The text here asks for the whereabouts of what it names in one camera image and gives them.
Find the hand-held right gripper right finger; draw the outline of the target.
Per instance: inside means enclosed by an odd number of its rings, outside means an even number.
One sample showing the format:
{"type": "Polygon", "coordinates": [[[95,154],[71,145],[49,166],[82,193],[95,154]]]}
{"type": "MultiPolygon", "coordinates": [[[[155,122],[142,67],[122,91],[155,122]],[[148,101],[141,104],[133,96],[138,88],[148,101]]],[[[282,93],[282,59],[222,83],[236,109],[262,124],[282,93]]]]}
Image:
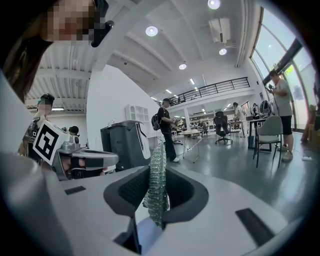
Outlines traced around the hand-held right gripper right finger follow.
{"type": "Polygon", "coordinates": [[[169,224],[149,256],[273,256],[294,234],[300,219],[287,222],[281,213],[236,183],[191,170],[179,174],[204,185],[208,202],[187,222],[169,224]],[[250,208],[274,233],[258,246],[236,215],[250,208]]]}

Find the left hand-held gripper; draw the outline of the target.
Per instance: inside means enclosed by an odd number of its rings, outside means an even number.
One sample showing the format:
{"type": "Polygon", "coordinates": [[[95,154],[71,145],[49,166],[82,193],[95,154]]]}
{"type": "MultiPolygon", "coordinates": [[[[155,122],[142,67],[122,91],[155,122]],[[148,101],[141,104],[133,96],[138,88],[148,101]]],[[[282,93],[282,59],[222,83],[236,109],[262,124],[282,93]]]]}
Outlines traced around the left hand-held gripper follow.
{"type": "Polygon", "coordinates": [[[67,131],[47,120],[39,128],[32,148],[56,173],[60,181],[69,180],[62,166],[62,158],[84,159],[86,171],[111,167],[119,162],[118,155],[112,152],[81,150],[80,144],[70,142],[67,131]]]}

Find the white ceiling air conditioner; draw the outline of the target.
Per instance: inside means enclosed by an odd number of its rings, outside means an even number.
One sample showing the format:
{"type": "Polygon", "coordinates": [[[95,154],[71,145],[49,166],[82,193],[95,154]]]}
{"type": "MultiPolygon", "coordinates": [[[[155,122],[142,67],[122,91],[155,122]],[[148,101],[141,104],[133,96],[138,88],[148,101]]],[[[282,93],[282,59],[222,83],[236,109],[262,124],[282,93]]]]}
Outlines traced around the white ceiling air conditioner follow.
{"type": "Polygon", "coordinates": [[[230,20],[228,18],[215,18],[208,21],[209,29],[215,43],[226,44],[231,39],[230,20]]]}

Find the white shelf cabinet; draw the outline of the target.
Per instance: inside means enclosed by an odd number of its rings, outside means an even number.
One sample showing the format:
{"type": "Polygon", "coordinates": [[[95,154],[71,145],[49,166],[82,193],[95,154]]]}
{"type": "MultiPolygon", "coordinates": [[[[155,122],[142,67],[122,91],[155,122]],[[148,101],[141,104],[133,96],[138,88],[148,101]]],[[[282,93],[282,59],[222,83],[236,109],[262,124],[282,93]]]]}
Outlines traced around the white shelf cabinet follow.
{"type": "Polygon", "coordinates": [[[125,108],[125,119],[146,123],[150,121],[148,109],[142,106],[128,104],[125,108]]]}

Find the black mezzanine railing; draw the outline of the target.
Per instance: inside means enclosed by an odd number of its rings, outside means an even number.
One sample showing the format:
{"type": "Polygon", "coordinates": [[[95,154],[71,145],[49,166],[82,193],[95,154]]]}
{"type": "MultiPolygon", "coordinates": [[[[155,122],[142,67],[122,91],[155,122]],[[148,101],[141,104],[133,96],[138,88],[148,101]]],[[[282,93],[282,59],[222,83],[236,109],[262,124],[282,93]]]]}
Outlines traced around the black mezzanine railing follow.
{"type": "Polygon", "coordinates": [[[205,85],[203,87],[173,96],[169,100],[174,106],[181,103],[193,101],[199,98],[217,95],[219,93],[230,92],[238,89],[245,89],[249,87],[250,84],[248,77],[240,77],[236,79],[230,79],[218,83],[213,83],[210,85],[205,85]]]}

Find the large window wall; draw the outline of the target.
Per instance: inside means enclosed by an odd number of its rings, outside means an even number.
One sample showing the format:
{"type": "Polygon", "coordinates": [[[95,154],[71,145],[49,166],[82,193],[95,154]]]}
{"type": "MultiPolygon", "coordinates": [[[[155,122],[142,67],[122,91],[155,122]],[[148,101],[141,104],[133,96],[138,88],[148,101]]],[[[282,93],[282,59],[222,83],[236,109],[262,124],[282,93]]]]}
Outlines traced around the large window wall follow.
{"type": "Polygon", "coordinates": [[[276,71],[286,80],[293,111],[292,128],[304,130],[308,122],[309,107],[315,106],[315,69],[307,50],[293,32],[273,13],[260,9],[255,43],[250,59],[265,87],[274,86],[269,73],[276,71]]]}

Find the green cleaning cloth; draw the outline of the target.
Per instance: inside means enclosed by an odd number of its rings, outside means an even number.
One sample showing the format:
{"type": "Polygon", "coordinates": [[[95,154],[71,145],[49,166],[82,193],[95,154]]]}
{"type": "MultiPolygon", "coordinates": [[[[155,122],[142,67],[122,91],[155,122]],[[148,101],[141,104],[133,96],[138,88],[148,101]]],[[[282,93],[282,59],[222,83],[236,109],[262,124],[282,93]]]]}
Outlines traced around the green cleaning cloth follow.
{"type": "Polygon", "coordinates": [[[150,219],[162,230],[165,228],[162,217],[170,208],[166,189],[166,151],[164,144],[159,144],[153,151],[150,162],[149,188],[142,206],[147,208],[150,219]]]}

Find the grey chair with black legs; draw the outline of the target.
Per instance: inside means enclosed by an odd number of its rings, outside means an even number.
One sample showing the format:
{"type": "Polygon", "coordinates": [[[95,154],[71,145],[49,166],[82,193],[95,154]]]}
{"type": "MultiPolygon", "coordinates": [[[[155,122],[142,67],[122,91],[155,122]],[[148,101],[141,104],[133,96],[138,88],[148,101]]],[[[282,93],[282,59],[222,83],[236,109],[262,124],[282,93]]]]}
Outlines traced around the grey chair with black legs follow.
{"type": "Polygon", "coordinates": [[[276,147],[279,145],[279,160],[278,166],[280,166],[280,161],[282,157],[282,134],[283,134],[283,124],[280,116],[270,116],[268,117],[262,126],[255,129],[255,140],[254,140],[254,154],[253,159],[256,157],[256,167],[259,165],[259,154],[260,145],[265,144],[275,144],[276,147]]]}

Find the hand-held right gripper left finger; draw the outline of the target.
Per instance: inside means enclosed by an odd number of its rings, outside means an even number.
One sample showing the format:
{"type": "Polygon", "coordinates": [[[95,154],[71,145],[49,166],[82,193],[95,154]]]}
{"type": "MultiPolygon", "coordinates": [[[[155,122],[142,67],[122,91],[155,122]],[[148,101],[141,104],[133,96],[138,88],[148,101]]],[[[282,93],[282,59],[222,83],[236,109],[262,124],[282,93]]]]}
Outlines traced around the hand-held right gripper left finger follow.
{"type": "Polygon", "coordinates": [[[31,159],[2,156],[2,199],[18,227],[48,256],[140,254],[135,212],[149,167],[59,181],[31,159]]]}

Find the round folding table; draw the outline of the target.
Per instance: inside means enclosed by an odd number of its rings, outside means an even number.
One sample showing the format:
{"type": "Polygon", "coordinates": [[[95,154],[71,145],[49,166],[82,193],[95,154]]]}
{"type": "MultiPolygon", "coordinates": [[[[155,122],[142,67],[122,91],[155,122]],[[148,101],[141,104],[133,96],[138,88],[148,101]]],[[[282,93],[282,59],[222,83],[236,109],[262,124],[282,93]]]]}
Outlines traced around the round folding table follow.
{"type": "Polygon", "coordinates": [[[197,155],[192,160],[192,163],[195,164],[200,158],[200,142],[203,140],[203,137],[201,136],[201,132],[198,130],[186,130],[186,131],[183,131],[181,135],[183,135],[182,158],[185,159],[186,153],[191,152],[194,149],[194,147],[196,147],[197,155]],[[188,138],[195,139],[195,143],[192,146],[189,146],[188,138]]]}

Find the person's left hand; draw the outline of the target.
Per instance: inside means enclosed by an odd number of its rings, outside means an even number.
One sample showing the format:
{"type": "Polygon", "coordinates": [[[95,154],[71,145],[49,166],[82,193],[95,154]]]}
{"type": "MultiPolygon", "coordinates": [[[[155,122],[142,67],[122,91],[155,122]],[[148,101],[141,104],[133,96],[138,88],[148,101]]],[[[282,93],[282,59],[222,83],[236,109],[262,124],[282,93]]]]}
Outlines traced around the person's left hand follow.
{"type": "Polygon", "coordinates": [[[96,170],[86,170],[85,159],[78,157],[64,157],[61,159],[61,163],[65,175],[70,180],[104,176],[108,170],[107,167],[96,170]]]}

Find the black office chair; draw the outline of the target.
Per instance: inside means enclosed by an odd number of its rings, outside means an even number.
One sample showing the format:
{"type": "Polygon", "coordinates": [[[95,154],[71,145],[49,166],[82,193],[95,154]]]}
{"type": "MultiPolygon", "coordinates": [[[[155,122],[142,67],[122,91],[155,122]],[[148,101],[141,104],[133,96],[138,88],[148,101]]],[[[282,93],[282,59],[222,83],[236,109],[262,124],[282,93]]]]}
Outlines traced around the black office chair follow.
{"type": "Polygon", "coordinates": [[[232,144],[233,140],[231,138],[226,138],[226,136],[230,134],[230,130],[228,128],[228,117],[224,115],[222,111],[218,111],[215,113],[213,121],[215,123],[216,135],[219,136],[215,144],[220,141],[223,141],[224,144],[226,144],[226,141],[230,141],[230,143],[232,144]]]}

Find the dark grey machine cabinet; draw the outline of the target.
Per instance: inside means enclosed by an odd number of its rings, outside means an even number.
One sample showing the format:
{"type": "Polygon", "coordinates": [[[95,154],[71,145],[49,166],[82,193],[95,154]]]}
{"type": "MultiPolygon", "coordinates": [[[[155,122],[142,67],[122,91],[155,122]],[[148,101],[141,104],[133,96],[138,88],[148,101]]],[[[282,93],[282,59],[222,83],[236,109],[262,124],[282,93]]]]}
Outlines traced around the dark grey machine cabinet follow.
{"type": "Polygon", "coordinates": [[[114,123],[102,128],[100,136],[103,150],[118,155],[116,171],[150,164],[149,140],[142,122],[126,120],[114,123]]]}

